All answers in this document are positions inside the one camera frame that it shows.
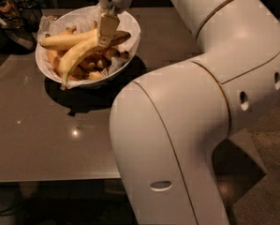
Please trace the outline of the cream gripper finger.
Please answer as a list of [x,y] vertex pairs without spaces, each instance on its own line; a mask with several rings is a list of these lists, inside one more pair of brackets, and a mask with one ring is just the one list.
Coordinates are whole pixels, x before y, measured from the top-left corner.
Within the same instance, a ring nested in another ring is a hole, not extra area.
[[101,13],[97,26],[97,44],[107,47],[119,26],[120,20],[116,15]]

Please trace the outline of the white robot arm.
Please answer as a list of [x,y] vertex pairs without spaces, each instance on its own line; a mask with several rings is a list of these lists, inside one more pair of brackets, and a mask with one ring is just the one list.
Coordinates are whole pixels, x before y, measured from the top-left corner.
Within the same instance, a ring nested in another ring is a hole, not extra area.
[[201,53],[125,86],[112,150],[139,225],[229,225],[213,150],[280,99],[280,22],[259,0],[170,0]]

